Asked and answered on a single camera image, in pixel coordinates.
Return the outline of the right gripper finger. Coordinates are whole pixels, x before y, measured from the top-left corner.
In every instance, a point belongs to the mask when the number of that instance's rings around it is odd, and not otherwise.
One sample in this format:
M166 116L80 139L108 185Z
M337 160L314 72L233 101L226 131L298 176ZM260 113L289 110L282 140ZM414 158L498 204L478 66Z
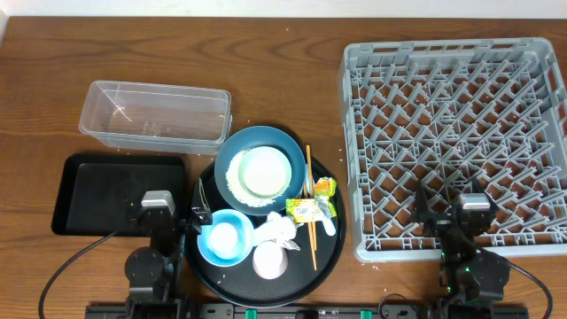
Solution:
M411 214L411 221L423 225L424 235L434 235L435 217L436 214L430 209L423 185L420 183L415 193L414 210Z
M469 208L494 208L495 203L476 177L470 179L472 192Z

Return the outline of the small white cup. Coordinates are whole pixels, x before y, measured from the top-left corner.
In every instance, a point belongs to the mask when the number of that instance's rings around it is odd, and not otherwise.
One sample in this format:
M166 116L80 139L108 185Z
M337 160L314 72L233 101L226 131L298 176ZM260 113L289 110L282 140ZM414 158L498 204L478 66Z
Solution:
M238 255L237 229L227 222L217 224L209 234L209 246L213 253L224 260L235 258Z

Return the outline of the white rice pile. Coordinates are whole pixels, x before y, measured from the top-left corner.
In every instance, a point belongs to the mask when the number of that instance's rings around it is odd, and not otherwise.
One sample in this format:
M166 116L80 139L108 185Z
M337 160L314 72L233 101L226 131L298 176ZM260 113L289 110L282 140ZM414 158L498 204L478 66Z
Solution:
M264 207L273 204L275 201L271 198L259 198L256 195L249 194L239 179L239 167L242 163L243 157L250 151L250 149L238 152L229 163L229 168L225 174L225 179L230 193L235 199L250 207Z

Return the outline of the light green bowl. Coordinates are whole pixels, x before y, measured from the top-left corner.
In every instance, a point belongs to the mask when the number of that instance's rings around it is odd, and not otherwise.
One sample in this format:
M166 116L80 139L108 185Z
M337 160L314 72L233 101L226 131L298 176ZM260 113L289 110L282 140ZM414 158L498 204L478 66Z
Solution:
M291 163L270 146L247 150L238 167L238 179L246 192L256 198L280 196L291 183Z

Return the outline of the white tissue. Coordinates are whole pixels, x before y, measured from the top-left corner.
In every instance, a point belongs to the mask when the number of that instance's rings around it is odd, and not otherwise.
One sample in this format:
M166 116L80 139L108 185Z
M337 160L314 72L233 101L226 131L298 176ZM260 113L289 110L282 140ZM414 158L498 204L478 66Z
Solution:
M283 216L276 212L271 212L267 220L253 231L253 245L258 246L264 242L274 242L286 250L299 251L299 245L294 241L298 233L298 228L302 223L297 224L292 216Z

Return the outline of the pink cup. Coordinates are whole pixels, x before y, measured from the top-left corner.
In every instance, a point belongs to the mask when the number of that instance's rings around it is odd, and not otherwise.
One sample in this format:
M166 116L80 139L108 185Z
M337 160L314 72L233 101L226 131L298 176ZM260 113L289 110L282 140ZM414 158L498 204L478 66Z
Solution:
M265 241L255 248L252 266L261 278L276 279L287 269L288 256L286 251L276 242Z

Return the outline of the yellow green snack wrapper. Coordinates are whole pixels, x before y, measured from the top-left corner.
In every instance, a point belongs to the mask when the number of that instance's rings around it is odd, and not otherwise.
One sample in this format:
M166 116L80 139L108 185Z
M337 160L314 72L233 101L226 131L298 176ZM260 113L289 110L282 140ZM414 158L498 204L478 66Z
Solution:
M296 223L319 222L328 218L322 210L323 201L315 198L293 198L286 200L286 213Z

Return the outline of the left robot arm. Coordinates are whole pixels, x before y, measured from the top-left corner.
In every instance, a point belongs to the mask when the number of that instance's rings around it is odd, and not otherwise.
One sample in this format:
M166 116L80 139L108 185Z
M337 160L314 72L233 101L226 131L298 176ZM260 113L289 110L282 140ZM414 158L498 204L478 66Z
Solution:
M170 191L147 191L129 220L150 238L150 244L136 249L125 262L127 317L197 318L181 285L187 240L213 221L202 180L195 183L189 209L177 212Z

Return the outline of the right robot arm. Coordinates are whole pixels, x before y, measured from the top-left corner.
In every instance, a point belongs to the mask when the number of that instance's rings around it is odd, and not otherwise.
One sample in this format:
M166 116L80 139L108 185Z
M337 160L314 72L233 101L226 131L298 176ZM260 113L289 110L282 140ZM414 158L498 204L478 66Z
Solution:
M439 239L439 284L447 289L447 296L428 306L427 318L494 318L493 304L504 297L509 267L475 244L491 228L498 207L477 179L470 183L472 192L458 195L443 211L433 209L423 184L416 189L411 220L423 225L425 237Z

